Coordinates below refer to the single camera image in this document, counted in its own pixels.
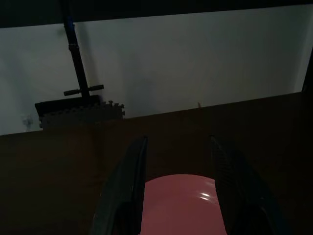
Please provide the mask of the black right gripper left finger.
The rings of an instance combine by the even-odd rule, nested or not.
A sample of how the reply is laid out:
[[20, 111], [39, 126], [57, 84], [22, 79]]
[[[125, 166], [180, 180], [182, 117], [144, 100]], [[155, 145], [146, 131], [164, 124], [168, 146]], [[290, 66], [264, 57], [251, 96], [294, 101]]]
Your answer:
[[104, 183], [91, 235], [139, 235], [143, 214], [148, 138], [135, 140]]

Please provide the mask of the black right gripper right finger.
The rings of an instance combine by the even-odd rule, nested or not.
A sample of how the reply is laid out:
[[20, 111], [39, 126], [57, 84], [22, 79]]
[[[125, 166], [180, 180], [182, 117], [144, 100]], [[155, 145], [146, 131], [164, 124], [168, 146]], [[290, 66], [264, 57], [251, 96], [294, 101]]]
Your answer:
[[231, 144], [211, 136], [215, 188], [228, 235], [286, 235], [288, 224], [267, 184]]

